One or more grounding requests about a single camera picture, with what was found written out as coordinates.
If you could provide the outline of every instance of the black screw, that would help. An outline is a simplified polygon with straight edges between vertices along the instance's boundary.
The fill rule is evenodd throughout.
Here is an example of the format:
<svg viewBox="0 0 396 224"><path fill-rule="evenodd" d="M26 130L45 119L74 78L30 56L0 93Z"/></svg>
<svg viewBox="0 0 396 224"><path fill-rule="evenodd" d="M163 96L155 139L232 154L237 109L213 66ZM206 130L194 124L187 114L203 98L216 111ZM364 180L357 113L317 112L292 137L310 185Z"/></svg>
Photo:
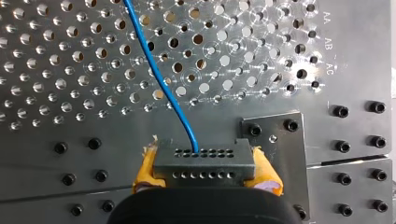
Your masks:
<svg viewBox="0 0 396 224"><path fill-rule="evenodd" d="M84 207L78 203L72 207L70 213L73 214L73 216L75 217L79 217L83 211L84 211Z"/></svg>
<svg viewBox="0 0 396 224"><path fill-rule="evenodd" d="M388 211L388 205L384 203L382 200L375 200L373 203L373 207L375 208L376 211L380 213L384 213Z"/></svg>
<svg viewBox="0 0 396 224"><path fill-rule="evenodd" d="M90 149L96 150L102 145L102 141L99 138L93 138L88 142Z"/></svg>
<svg viewBox="0 0 396 224"><path fill-rule="evenodd" d="M388 178L387 173L385 173L385 171L381 170L381 169L375 169L372 172L372 177L378 181L385 181Z"/></svg>
<svg viewBox="0 0 396 224"><path fill-rule="evenodd" d="M374 102L370 105L370 111L377 114L384 113L386 109L387 107L385 106L385 104L381 102Z"/></svg>
<svg viewBox="0 0 396 224"><path fill-rule="evenodd" d="M107 200L107 201L105 201L105 202L103 203L102 209L103 209L105 212L111 212L111 211L113 211L114 206L115 206L115 205L114 205L113 201Z"/></svg>
<svg viewBox="0 0 396 224"><path fill-rule="evenodd" d="M62 178L62 182L66 185L66 186L70 186L72 184L74 184L74 182L76 182L76 176L73 174L67 174L64 175L64 178Z"/></svg>
<svg viewBox="0 0 396 224"><path fill-rule="evenodd" d="M306 212L305 212L305 210L303 209L302 206L300 206L299 204L295 204L293 207L297 211L297 213L300 216L301 220L306 219Z"/></svg>
<svg viewBox="0 0 396 224"><path fill-rule="evenodd" d="M260 127L259 124L250 124L250 126L248 127L248 132L250 133L250 135L257 137L262 134L262 127Z"/></svg>
<svg viewBox="0 0 396 224"><path fill-rule="evenodd" d="M370 143L373 147L383 148L387 145L387 140L383 137L375 136L372 138Z"/></svg>
<svg viewBox="0 0 396 224"><path fill-rule="evenodd" d="M333 114L338 118L344 119L349 115L349 109L339 105L334 109Z"/></svg>
<svg viewBox="0 0 396 224"><path fill-rule="evenodd" d="M296 132L298 130L298 123L297 121L293 120L293 119L287 119L284 123L284 126L286 128L286 130L288 130L289 132Z"/></svg>
<svg viewBox="0 0 396 224"><path fill-rule="evenodd" d="M53 150L58 154L64 154L68 149L68 146L65 142L59 142L55 144Z"/></svg>
<svg viewBox="0 0 396 224"><path fill-rule="evenodd" d="M338 211L343 215L344 217L350 217L352 216L353 210L352 208L349 207L349 205L346 204L341 204L338 207Z"/></svg>
<svg viewBox="0 0 396 224"><path fill-rule="evenodd" d="M107 177L108 177L108 173L106 170L100 170L95 175L95 179L99 182L105 182Z"/></svg>
<svg viewBox="0 0 396 224"><path fill-rule="evenodd" d="M346 141L339 141L335 147L342 153L347 153L350 150L350 144Z"/></svg>
<svg viewBox="0 0 396 224"><path fill-rule="evenodd" d="M350 183L352 183L352 179L350 178L350 176L344 173L338 175L337 180L338 182L340 182L340 184L345 186L350 185Z"/></svg>

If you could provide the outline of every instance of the black cylinder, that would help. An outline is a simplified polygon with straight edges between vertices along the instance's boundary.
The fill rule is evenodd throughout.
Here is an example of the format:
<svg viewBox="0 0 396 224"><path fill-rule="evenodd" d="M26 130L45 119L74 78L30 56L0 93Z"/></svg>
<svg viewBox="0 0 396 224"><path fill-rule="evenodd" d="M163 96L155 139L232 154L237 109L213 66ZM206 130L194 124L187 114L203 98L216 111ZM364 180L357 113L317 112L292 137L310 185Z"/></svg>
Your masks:
<svg viewBox="0 0 396 224"><path fill-rule="evenodd" d="M385 106L385 104L381 102L374 102L370 105L370 111L377 114L384 113L386 109L387 107Z"/></svg>
<svg viewBox="0 0 396 224"><path fill-rule="evenodd" d="M98 149L102 145L102 141L99 138L93 138L88 142L88 147L92 150Z"/></svg>
<svg viewBox="0 0 396 224"><path fill-rule="evenodd" d="M79 217L81 213L84 211L84 207L81 204L75 204L72 209L70 209L70 213L75 216Z"/></svg>
<svg viewBox="0 0 396 224"><path fill-rule="evenodd" d="M387 173L385 173L385 171L381 170L381 169L375 169L372 172L372 177L378 181L385 181L388 178Z"/></svg>
<svg viewBox="0 0 396 224"><path fill-rule="evenodd" d="M64 177L62 178L62 182L66 185L66 186L70 186L72 184L74 184L76 182L76 176L73 174L67 174L64 175Z"/></svg>
<svg viewBox="0 0 396 224"><path fill-rule="evenodd" d="M53 150L58 154L64 154L68 149L66 142L59 142L55 144Z"/></svg>
<svg viewBox="0 0 396 224"><path fill-rule="evenodd" d="M301 220L306 219L306 212L305 212L305 210L303 209L302 206L300 206L299 204L295 204L293 207L297 211L297 213L300 216Z"/></svg>
<svg viewBox="0 0 396 224"><path fill-rule="evenodd" d="M286 130L291 133L294 133L298 130L298 123L294 119L287 119L283 125L285 126Z"/></svg>
<svg viewBox="0 0 396 224"><path fill-rule="evenodd" d="M349 205L347 204L341 204L338 207L338 211L340 212L341 215L343 215L344 217L350 217L352 216L353 210L352 208L349 207Z"/></svg>
<svg viewBox="0 0 396 224"><path fill-rule="evenodd" d="M115 206L115 204L113 203L113 201L107 200L107 201L105 201L105 202L103 203L102 209L103 209L105 212L111 212L111 211L113 211L114 206Z"/></svg>
<svg viewBox="0 0 396 224"><path fill-rule="evenodd" d="M95 179L99 182L105 182L108 177L108 172L106 170L100 170L96 173Z"/></svg>
<svg viewBox="0 0 396 224"><path fill-rule="evenodd" d="M248 132L251 136L257 137L262 134L262 127L259 124L250 124L248 127Z"/></svg>
<svg viewBox="0 0 396 224"><path fill-rule="evenodd" d="M350 178L350 176L344 173L339 174L337 176L337 180L338 182L340 182L340 184L344 186L350 185L350 183L352 183L352 179Z"/></svg>
<svg viewBox="0 0 396 224"><path fill-rule="evenodd" d="M375 200L375 202L373 203L373 208L375 208L375 210L380 213L388 211L388 205L382 200Z"/></svg>
<svg viewBox="0 0 396 224"><path fill-rule="evenodd" d="M347 153L350 150L350 144L346 141L339 141L335 147L342 153Z"/></svg>
<svg viewBox="0 0 396 224"><path fill-rule="evenodd" d="M349 115L349 109L345 106L337 106L332 112L336 117L344 119Z"/></svg>
<svg viewBox="0 0 396 224"><path fill-rule="evenodd" d="M373 147L383 148L387 145L387 140L381 136L375 136L370 141Z"/></svg>

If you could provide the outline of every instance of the blue wire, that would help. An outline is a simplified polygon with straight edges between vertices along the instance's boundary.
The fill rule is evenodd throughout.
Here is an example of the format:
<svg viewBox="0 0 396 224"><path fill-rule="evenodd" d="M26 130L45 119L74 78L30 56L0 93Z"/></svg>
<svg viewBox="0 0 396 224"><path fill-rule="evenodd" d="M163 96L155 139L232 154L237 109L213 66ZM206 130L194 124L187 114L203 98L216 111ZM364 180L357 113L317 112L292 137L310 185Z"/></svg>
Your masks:
<svg viewBox="0 0 396 224"><path fill-rule="evenodd" d="M146 44L146 38L142 32L142 29L139 24L139 19L136 16L136 13L134 12L134 5L131 3L130 0L123 0L125 6L128 8L129 11L129 17L131 18L132 24L134 25L134 29L136 31L136 36L139 39L140 46L143 49L143 52L145 53L147 59L148 59L148 64L151 67L152 73L154 74L155 78L158 81L158 84L160 84L161 89L163 89L163 92L165 93L166 98L168 98L169 102L171 103L172 107L175 109L178 118L180 119L181 123L184 126L184 129L186 129L187 135L190 138L192 149L194 150L195 153L199 152L199 147L198 147L198 142L197 139L195 138L195 134L192 131L192 128L189 124L189 121L187 120L186 116L184 116L183 111L181 110L180 106L178 105L177 99L172 95L172 92L169 90L169 88L165 85L163 81L163 76L160 73L160 70L157 67L157 64L154 61L154 58L152 57L149 47Z"/></svg>

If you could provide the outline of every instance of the metal panel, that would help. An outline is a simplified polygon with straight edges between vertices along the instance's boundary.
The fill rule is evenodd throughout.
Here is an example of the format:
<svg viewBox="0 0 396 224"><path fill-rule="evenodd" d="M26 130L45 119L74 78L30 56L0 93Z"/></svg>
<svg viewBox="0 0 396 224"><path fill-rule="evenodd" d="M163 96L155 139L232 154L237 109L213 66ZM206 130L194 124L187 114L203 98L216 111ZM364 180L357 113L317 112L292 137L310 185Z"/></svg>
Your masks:
<svg viewBox="0 0 396 224"><path fill-rule="evenodd" d="M285 127L290 125L291 120L297 124L293 132ZM252 136L249 133L251 125L259 125L261 134ZM251 145L262 146L262 151L283 181L283 197L292 204L300 205L306 212L306 219L309 219L303 116L290 113L243 119L242 135L249 139Z"/></svg>
<svg viewBox="0 0 396 224"><path fill-rule="evenodd" d="M387 180L371 177L374 169L381 169ZM354 161L329 166L308 168L311 219L306 223L392 223L392 164L390 159ZM337 176L346 173L352 182L344 186ZM374 200L382 200L388 211L379 213L373 208ZM339 204L348 204L353 214L343 217L337 211Z"/></svg>
<svg viewBox="0 0 396 224"><path fill-rule="evenodd" d="M70 11L67 1L0 0L2 202L130 186L153 134L189 145L155 92L158 84L121 1L68 2ZM389 0L134 2L139 15L150 18L144 29L152 52L203 145L231 143L240 118L298 110L305 117L307 164L390 152ZM127 69L134 73L125 76ZM372 101L385 103L385 113L369 112ZM347 106L349 116L331 115L336 105ZM367 146L372 135L385 137L387 146ZM87 148L92 137L103 142L98 150ZM351 150L334 150L338 140ZM59 141L69 145L63 155L53 152ZM93 179L101 169L109 173L104 183ZM70 187L61 182L66 173L78 177Z"/></svg>
<svg viewBox="0 0 396 224"><path fill-rule="evenodd" d="M110 213L103 210L104 202L110 200L117 205L131 195L131 192L131 189L117 189L48 197L36 201L0 203L0 216L3 223L105 224ZM83 206L83 212L78 217L70 212L76 204Z"/></svg>

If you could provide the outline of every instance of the perforated metal plate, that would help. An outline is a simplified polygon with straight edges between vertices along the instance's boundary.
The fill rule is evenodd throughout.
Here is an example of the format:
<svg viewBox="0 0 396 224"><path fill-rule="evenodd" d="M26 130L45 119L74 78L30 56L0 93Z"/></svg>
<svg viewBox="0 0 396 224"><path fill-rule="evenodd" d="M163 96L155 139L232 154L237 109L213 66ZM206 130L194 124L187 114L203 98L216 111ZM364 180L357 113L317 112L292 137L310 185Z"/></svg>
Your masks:
<svg viewBox="0 0 396 224"><path fill-rule="evenodd" d="M205 145L232 142L239 118L298 110L307 164L390 152L389 0L134 4ZM120 0L0 0L0 55L2 203L129 187L153 134L189 145ZM372 101L385 113L369 112ZM349 116L331 115L336 105ZM373 135L387 146L368 146ZM338 140L351 150L334 150ZM68 145L62 155L57 142Z"/></svg>

